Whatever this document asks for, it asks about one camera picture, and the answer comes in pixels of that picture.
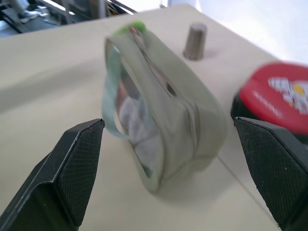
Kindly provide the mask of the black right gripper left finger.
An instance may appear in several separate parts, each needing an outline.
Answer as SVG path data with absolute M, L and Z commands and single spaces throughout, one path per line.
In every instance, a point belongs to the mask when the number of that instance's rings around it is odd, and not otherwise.
M 78 231 L 96 179 L 104 120 L 68 129 L 0 216 L 0 231 Z

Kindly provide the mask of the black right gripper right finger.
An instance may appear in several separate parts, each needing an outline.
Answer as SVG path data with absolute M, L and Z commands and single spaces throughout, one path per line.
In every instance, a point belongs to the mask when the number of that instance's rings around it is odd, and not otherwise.
M 282 231 L 308 231 L 308 146 L 287 129 L 234 120 L 250 175 Z

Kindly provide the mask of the grey zippered pouch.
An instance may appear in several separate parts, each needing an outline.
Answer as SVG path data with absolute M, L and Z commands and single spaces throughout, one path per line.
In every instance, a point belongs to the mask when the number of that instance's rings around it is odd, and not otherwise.
M 200 78 L 143 22 L 105 40 L 102 116 L 132 149 L 151 193 L 183 169 L 206 167 L 227 137 L 221 106 Z

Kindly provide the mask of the black container with red lid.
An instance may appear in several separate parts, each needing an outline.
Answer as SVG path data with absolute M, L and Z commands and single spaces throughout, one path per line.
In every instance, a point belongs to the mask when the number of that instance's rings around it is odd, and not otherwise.
M 308 145 L 308 66 L 275 62 L 260 67 L 234 96 L 230 115 L 284 127 Z

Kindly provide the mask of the grey metal cup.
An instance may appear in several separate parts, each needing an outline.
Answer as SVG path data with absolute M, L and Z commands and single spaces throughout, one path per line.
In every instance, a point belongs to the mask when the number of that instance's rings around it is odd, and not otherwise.
M 188 60 L 197 61 L 203 58 L 207 26 L 202 23 L 190 25 L 183 56 Z

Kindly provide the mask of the dark metal rack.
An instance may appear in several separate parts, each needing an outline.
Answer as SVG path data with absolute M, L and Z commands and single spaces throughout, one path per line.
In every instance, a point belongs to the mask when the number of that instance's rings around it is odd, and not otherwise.
M 22 23 L 9 0 L 0 0 L 0 21 L 19 34 L 100 18 L 135 14 L 137 11 L 118 0 L 26 0 L 29 10 L 39 16 Z

